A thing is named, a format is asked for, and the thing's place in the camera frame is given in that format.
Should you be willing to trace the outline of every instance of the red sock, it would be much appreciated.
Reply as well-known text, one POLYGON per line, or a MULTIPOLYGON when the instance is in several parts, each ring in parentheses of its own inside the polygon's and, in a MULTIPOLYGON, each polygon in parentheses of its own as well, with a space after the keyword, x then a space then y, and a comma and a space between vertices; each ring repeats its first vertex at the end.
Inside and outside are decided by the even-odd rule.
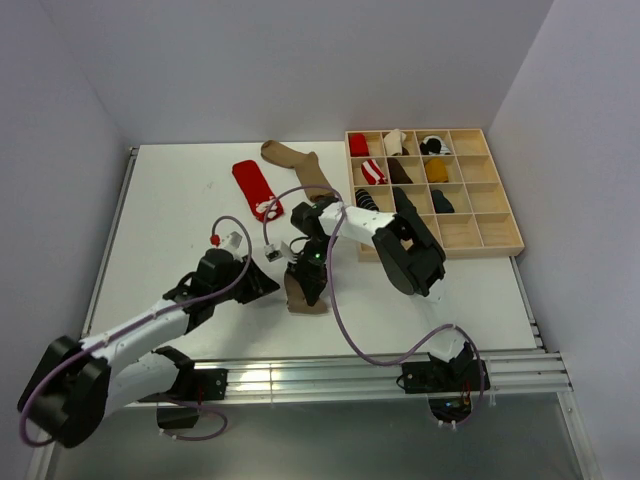
MULTIPOLYGON (((267 207, 275 196, 271 188, 269 188, 264 175, 262 175, 258 164, 253 160, 245 160, 244 162, 236 163, 231 172, 238 185, 240 185, 253 216, 261 222, 264 221, 267 207)), ((278 218, 283 213, 282 204, 277 202, 267 216, 268 221, 278 218)))
POLYGON ((369 147, 367 146, 367 139, 362 133, 356 133, 349 137, 349 150, 352 157, 367 157, 369 156, 369 147))
POLYGON ((384 176, 380 165, 378 165, 378 162, 373 158, 365 160, 360 168, 369 185, 383 185, 387 183, 387 177, 384 176))

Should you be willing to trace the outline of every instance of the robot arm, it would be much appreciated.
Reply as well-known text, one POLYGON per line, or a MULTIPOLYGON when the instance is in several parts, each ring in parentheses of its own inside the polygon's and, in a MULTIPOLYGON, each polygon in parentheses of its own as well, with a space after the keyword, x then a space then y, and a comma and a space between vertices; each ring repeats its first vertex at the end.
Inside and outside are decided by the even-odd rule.
MULTIPOLYGON (((327 284, 325 262, 330 235, 344 209, 346 220, 338 236, 376 249, 387 278, 409 296, 429 329, 456 323, 443 282, 444 250, 404 191, 394 189, 393 195, 397 213, 345 206, 334 197, 325 197, 313 206, 299 204, 291 222, 309 240, 288 263, 287 272, 300 284, 307 304, 315 304, 327 284)), ((445 362, 458 357, 464 347, 464 341, 454 331, 442 332, 429 342, 433 356, 445 362)))
POLYGON ((208 250, 195 272, 187 274, 151 309, 128 322, 80 341, 64 336, 52 342, 24 390, 18 410, 23 410, 36 386, 54 368, 105 340, 105 346, 63 370, 34 400, 29 419, 54 440, 74 447, 88 438, 105 416, 158 392, 179 399, 194 398, 198 385, 194 362, 172 347, 149 351, 197 328, 211 318, 220 303, 233 299, 245 304, 280 288, 250 262, 242 280, 225 294, 191 302, 228 287, 238 278, 248 260, 237 254, 240 241, 240 235, 234 232, 219 248, 208 250), (177 304, 180 308, 162 313, 177 304), (132 328, 149 314, 155 317, 153 321, 132 328), (124 335, 108 341, 129 328, 124 335))

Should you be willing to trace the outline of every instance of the brown sock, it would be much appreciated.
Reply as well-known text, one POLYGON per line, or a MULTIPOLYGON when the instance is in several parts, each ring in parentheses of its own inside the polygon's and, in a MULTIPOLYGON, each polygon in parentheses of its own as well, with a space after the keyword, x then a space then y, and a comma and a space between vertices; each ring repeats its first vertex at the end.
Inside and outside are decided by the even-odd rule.
POLYGON ((389 166, 389 176, 391 177, 391 183, 413 183, 407 172, 404 171, 400 161, 395 157, 387 158, 387 165, 389 166))
POLYGON ((302 293, 302 287, 298 281, 285 272, 284 274, 284 290, 287 292, 287 310, 291 313, 304 313, 306 315, 322 315, 327 313, 329 309, 327 304, 321 298, 313 306, 307 305, 302 293))
MULTIPOLYGON (((315 152, 297 152, 280 142, 269 140, 262 144, 260 154, 272 165, 295 169, 300 185, 329 185, 327 177, 320 170, 318 155, 315 152)), ((317 202, 324 196, 333 195, 323 188, 309 188, 305 190, 305 194, 312 202, 317 202)))

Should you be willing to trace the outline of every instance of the metal frame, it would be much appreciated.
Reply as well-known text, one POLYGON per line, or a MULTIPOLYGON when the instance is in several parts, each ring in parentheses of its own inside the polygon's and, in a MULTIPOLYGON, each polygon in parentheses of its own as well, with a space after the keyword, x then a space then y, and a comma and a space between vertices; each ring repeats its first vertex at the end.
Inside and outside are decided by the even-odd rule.
MULTIPOLYGON (((122 190, 91 296, 82 336, 89 335, 91 331, 93 315, 137 155, 138 148, 131 148, 122 190)), ((562 356, 559 353, 548 353, 544 348, 514 257, 511 257, 511 263, 531 329, 536 338, 537 348, 481 352, 492 383, 491 389, 486 392, 487 403, 489 406, 494 406, 498 395, 557 393, 582 473, 585 478, 599 480, 602 477, 575 406, 573 388, 562 356)), ((392 356, 385 355, 377 358, 391 359, 392 356)), ((417 354, 413 358, 419 361, 427 357, 417 354)), ((396 386, 395 379, 401 373, 400 367, 380 368, 355 356, 257 360, 254 362, 246 360, 198 361, 196 368, 226 368, 229 370, 225 400, 211 402, 222 405, 401 400, 415 399, 419 396, 426 398, 426 395, 406 395, 396 386)), ((447 394, 430 395, 431 398, 443 396, 447 396, 447 394)), ((136 403, 129 405, 128 408, 156 408, 157 405, 155 403, 136 403)), ((50 478, 52 474, 50 467, 55 465, 58 451, 59 448, 55 444, 36 450, 26 478, 28 480, 50 478)))

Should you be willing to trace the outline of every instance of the black sock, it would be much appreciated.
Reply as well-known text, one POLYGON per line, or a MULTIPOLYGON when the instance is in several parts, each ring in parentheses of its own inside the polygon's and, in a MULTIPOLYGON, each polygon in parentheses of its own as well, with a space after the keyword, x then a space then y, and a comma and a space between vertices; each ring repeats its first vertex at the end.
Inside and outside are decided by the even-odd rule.
POLYGON ((447 200, 440 190, 432 190, 431 198, 433 198, 433 208, 436 209, 436 213, 456 213, 451 202, 447 200))
POLYGON ((429 135, 420 142, 420 152, 423 155, 451 155, 449 147, 436 135, 429 135))
POLYGON ((415 205, 409 200, 407 194, 400 187, 393 187, 393 202, 396 204, 396 212, 404 209, 415 209, 415 205))
POLYGON ((356 190, 356 206, 360 208, 364 208, 365 210, 373 210, 374 212, 379 212, 380 209, 376 205, 376 202, 373 201, 369 192, 367 192, 364 188, 359 188, 356 190))

